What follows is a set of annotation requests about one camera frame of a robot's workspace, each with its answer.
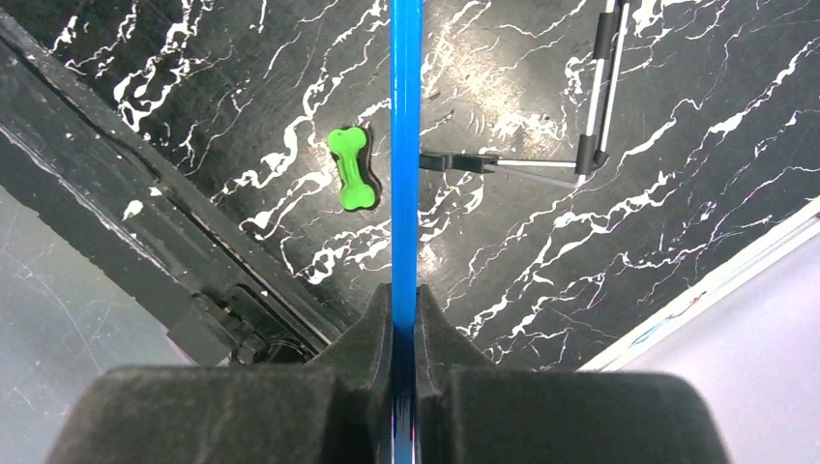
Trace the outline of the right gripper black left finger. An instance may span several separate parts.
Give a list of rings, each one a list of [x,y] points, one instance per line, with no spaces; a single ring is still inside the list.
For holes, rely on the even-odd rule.
[[[305,364],[125,366],[71,409],[50,463],[388,463],[391,288]]]

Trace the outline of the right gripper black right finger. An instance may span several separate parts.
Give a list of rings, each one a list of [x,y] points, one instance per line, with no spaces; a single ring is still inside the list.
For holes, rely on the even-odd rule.
[[[529,371],[491,362],[417,292],[421,463],[725,463],[712,415],[684,379]]]

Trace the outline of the green bone-shaped whiteboard eraser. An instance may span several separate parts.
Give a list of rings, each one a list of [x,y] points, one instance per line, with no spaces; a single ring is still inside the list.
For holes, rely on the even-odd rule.
[[[342,208],[347,212],[373,210],[380,202],[381,188],[370,169],[369,131],[361,126],[332,130],[327,146],[341,182]]]

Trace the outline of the blue-framed small whiteboard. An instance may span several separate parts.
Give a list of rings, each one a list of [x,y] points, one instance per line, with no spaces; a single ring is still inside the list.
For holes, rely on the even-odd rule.
[[[412,463],[424,2],[392,1],[390,20],[393,461]]]

